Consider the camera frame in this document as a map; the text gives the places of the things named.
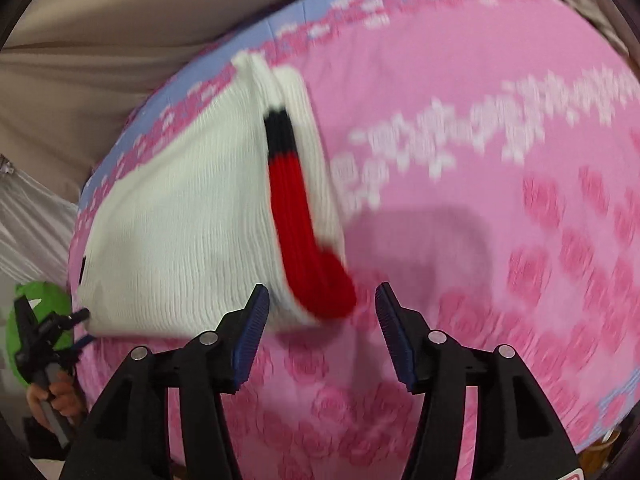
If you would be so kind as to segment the person's left hand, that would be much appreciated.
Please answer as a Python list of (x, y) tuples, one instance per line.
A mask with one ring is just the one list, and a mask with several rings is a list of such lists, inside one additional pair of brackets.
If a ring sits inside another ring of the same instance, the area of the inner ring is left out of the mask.
[(49, 388), (43, 389), (37, 384), (30, 384), (26, 390), (26, 400), (32, 416), (39, 425), (53, 431), (43, 404), (50, 402), (52, 408), (66, 417), (74, 426), (79, 426), (87, 413), (84, 394), (76, 384), (75, 378), (60, 370), (58, 378), (50, 383)]

